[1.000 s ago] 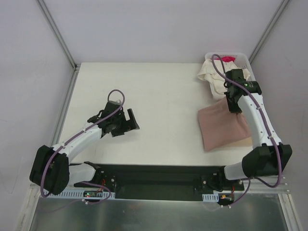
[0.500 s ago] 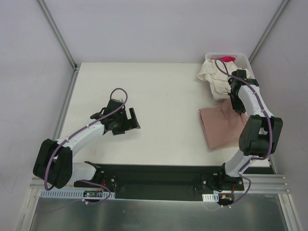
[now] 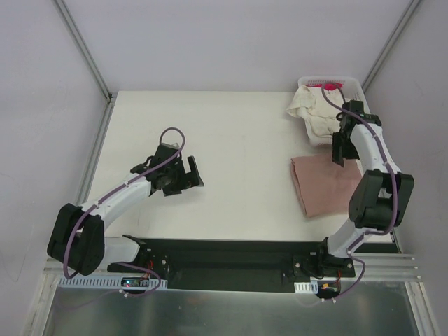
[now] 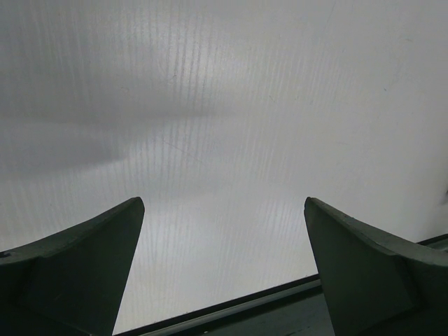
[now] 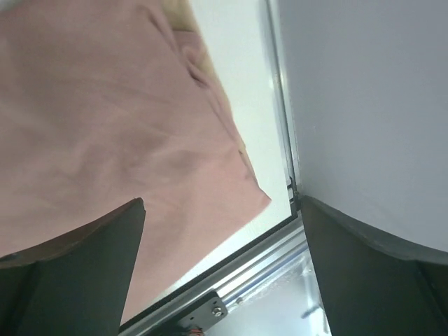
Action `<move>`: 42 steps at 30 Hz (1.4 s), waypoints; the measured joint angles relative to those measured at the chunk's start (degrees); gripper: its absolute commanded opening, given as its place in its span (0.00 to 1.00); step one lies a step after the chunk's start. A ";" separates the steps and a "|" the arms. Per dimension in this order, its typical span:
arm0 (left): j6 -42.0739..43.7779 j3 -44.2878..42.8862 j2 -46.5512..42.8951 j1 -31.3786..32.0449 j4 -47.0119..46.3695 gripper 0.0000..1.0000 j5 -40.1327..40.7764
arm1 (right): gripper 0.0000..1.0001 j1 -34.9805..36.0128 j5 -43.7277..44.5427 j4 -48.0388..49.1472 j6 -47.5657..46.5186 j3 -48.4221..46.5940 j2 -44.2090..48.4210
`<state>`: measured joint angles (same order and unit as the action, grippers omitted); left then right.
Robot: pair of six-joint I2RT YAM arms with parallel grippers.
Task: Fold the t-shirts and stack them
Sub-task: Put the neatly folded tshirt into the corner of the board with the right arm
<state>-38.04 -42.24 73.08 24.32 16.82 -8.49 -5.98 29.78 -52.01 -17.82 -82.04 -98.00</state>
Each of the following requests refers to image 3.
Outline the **pink printed t shirt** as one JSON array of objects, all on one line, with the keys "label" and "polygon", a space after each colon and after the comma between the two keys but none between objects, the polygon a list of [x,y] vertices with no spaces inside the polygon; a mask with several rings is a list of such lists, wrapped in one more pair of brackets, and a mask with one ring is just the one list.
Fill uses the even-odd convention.
[{"label": "pink printed t shirt", "polygon": [[347,214],[349,201],[362,175],[356,160],[341,167],[331,153],[290,159],[290,173],[307,218]]}]

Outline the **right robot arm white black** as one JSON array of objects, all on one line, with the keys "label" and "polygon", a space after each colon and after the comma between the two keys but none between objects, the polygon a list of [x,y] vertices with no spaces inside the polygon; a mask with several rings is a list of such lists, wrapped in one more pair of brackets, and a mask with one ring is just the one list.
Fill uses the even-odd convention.
[{"label": "right robot arm white black", "polygon": [[324,239],[315,258],[316,271],[327,277],[343,273],[367,238],[388,235],[401,224],[414,188],[414,178],[391,159],[377,115],[342,111],[338,119],[332,161],[342,167],[346,160],[359,160],[363,176],[349,200],[349,218]]}]

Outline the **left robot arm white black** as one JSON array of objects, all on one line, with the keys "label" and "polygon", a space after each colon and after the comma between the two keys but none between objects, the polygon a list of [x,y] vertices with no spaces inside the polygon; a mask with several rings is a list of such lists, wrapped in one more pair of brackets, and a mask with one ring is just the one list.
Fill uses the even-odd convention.
[{"label": "left robot arm white black", "polygon": [[143,271],[148,256],[138,244],[125,239],[105,238],[107,228],[128,209],[161,190],[165,196],[178,195],[189,188],[203,186],[194,156],[187,157],[189,171],[182,157],[170,162],[150,156],[133,167],[121,184],[105,195],[80,206],[67,203],[57,215],[47,254],[62,263],[64,276],[72,279],[93,273],[104,259],[124,262],[132,272]]}]

